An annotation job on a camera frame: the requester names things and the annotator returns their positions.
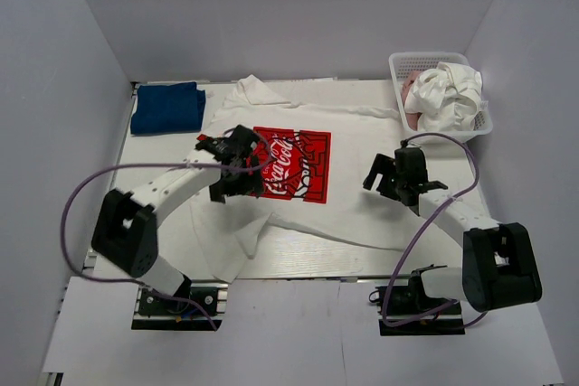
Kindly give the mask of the pink printed t shirt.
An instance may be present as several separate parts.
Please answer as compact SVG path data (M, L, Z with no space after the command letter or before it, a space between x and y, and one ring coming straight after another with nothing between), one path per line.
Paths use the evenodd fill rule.
M412 71L408 77L405 79L402 87L401 87L401 99L403 102L403 110L404 114L410 129L417 131L418 130L418 122L420 117L422 116L421 112L408 112L406 110L406 100L408 98L409 92L415 83L415 81L420 77L422 73L420 71Z

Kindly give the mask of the white Coca-Cola t shirt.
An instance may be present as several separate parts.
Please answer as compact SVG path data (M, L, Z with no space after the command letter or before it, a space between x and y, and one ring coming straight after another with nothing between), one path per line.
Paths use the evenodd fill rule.
M363 188L375 157L400 145L393 108L292 102L251 75L239 80L205 130L244 125L267 140L255 155L262 192L190 202L195 236L211 274L231 282L268 226L369 248L402 250L420 227L406 207Z

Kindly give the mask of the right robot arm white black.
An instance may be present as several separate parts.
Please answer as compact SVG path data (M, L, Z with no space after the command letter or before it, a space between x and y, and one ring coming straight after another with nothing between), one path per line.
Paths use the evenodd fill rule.
M531 304L543 295L527 229L496 221L432 181L423 151L401 147L394 156L378 154L363 182L383 197L399 202L427 225L435 225L461 248L457 268L431 265L412 272L401 297L384 292L387 309L404 301L420 312L464 301L480 313Z

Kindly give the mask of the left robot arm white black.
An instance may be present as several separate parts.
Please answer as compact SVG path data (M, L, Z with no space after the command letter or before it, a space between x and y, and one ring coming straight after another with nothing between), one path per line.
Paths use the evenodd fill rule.
M162 258L158 228L177 208L203 190L213 202L263 191L261 169L271 160L267 140L238 125L227 135L200 135L187 158L162 164L164 173L139 187L109 191L102 202L91 247L131 282L171 301L189 298L191 279Z

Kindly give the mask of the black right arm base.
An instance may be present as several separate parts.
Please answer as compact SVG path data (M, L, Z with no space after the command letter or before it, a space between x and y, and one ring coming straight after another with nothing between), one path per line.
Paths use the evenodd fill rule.
M421 317L419 320L398 327L388 327L382 319L382 307L386 286L375 287L368 295L368 302L378 310L379 334L386 336L443 336L465 334L462 310L455 304L444 311ZM443 305L443 298L427 299L422 306L413 298L408 285L394 286L387 307L389 321L402 321L413 315L421 315L426 311Z

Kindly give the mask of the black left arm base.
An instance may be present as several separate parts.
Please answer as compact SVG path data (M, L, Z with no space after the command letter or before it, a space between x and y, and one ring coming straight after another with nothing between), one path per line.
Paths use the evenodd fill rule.
M228 295L224 283L194 283L189 299L198 304L212 319L190 303L166 300L148 288L138 291L131 329L141 331L216 331L223 321Z

